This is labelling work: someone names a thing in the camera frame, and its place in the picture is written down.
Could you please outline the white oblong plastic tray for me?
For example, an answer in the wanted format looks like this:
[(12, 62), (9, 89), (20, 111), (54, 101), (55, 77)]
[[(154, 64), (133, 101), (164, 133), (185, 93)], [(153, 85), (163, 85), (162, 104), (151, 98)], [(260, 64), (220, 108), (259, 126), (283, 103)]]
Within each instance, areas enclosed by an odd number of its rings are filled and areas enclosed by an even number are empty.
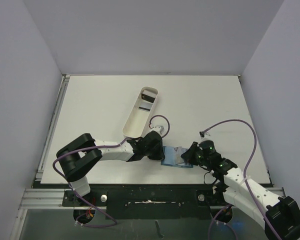
[[(157, 94), (154, 103), (150, 103), (142, 99), (142, 92), (144, 90)], [(153, 116), (154, 109), (156, 108), (158, 95), (159, 95), (159, 91), (153, 87), (145, 86), (140, 90), (137, 99), (133, 105), (133, 108), (122, 129), (122, 133), (124, 137), (138, 138), (138, 137), (144, 137), (146, 135), (149, 129), (150, 118)], [(138, 109), (138, 107), (149, 108), (151, 110), (144, 111)]]

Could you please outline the aluminium frame rail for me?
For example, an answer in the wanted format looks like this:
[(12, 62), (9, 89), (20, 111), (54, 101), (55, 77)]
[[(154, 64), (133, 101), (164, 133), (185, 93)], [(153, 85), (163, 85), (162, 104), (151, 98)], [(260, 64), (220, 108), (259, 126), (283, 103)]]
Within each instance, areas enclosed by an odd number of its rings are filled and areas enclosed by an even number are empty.
[(69, 74), (62, 75), (38, 168), (31, 188), (27, 188), (23, 192), (17, 216), (9, 237), (11, 240), (19, 240), (21, 238), (25, 222), (27, 221), (27, 214), (30, 210), (58, 210), (63, 208), (62, 194), (65, 192), (66, 187), (64, 185), (41, 184), (41, 179), (69, 80)]

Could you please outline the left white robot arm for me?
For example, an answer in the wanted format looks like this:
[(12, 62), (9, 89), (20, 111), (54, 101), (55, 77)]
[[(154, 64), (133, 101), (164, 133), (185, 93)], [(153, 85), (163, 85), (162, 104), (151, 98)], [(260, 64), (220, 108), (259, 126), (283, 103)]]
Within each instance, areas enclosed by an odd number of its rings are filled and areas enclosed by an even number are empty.
[(56, 153), (57, 159), (52, 167), (59, 163), (62, 172), (59, 174), (69, 183), (74, 193), (74, 200), (85, 206), (92, 199), (87, 173), (99, 161), (135, 162), (147, 157), (150, 160), (165, 159), (163, 137), (160, 130), (151, 130), (144, 137), (126, 137), (119, 143), (96, 144), (89, 133), (84, 133), (61, 148)]

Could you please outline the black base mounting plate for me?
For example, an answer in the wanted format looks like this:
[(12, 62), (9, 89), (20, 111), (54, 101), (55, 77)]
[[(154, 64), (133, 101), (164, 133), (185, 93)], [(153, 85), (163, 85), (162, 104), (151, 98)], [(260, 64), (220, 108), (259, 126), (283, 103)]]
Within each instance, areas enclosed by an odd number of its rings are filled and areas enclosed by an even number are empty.
[(227, 205), (208, 184), (92, 184), (84, 199), (116, 220), (208, 220)]

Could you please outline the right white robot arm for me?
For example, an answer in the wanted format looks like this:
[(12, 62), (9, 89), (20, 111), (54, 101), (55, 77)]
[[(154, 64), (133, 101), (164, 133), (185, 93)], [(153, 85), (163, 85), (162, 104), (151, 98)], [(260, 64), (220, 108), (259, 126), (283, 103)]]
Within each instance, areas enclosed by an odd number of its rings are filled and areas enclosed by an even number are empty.
[(269, 240), (298, 240), (300, 238), (300, 208), (290, 196), (282, 197), (244, 175), (234, 162), (215, 149), (214, 142), (193, 142), (181, 158), (196, 166), (205, 167), (219, 182), (212, 192), (220, 205), (231, 204), (264, 230)]

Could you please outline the blue card holder wallet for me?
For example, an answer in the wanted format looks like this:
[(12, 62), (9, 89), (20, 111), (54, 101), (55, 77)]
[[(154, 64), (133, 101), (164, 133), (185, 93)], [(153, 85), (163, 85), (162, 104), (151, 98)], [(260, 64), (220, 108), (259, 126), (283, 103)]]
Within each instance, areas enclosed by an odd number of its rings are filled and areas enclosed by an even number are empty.
[(188, 149), (181, 146), (172, 147), (164, 146), (163, 152), (165, 158), (161, 160), (162, 166), (177, 167), (177, 168), (193, 168), (193, 165), (187, 163), (181, 155), (184, 154)]

